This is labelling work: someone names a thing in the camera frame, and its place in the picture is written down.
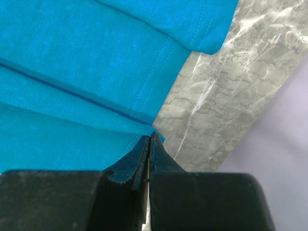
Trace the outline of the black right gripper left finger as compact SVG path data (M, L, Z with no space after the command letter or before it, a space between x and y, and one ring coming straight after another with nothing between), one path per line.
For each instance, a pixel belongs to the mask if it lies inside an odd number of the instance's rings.
M147 175L149 147L150 138L141 137L128 154L105 169L103 174L113 183L131 183L132 190L139 190Z

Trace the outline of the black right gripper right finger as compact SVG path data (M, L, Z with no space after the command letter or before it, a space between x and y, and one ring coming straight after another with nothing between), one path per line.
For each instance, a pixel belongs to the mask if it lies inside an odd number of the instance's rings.
M163 142L156 132L151 136L149 171L150 176L156 174L174 175L187 173L165 150Z

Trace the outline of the blue t shirt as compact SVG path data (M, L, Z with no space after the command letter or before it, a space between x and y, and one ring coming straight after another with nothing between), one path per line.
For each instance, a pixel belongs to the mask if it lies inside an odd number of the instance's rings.
M3 0L0 170L103 170L152 126L191 52L214 54L235 0Z

